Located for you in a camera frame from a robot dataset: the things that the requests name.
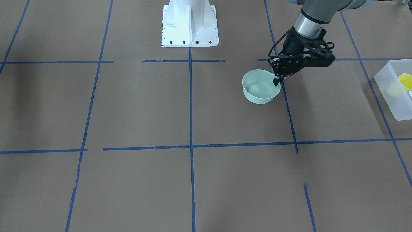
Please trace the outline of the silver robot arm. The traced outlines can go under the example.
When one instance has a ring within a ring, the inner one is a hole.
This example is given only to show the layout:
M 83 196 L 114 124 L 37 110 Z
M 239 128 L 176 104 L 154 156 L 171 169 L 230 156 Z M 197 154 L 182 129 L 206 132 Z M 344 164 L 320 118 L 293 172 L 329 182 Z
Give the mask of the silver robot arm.
M 334 43 L 324 40 L 327 26 L 337 12 L 361 8 L 370 1 L 296 0 L 295 3 L 302 8 L 294 25 L 279 39 L 283 42 L 282 50 L 278 55 L 272 55 L 274 44 L 268 54 L 275 86 L 305 67 L 330 66 L 335 56 L 332 52 Z

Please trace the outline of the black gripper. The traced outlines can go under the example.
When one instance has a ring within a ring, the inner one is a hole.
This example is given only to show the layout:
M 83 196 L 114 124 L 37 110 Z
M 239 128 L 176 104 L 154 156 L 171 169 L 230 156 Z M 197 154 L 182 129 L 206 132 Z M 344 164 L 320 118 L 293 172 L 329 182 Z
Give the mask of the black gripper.
M 294 75 L 304 67 L 328 67 L 336 57 L 333 42 L 324 40 L 325 29 L 317 38 L 306 38 L 291 27 L 269 50 L 268 62 L 275 75 L 273 84 L 278 86 L 282 79 Z

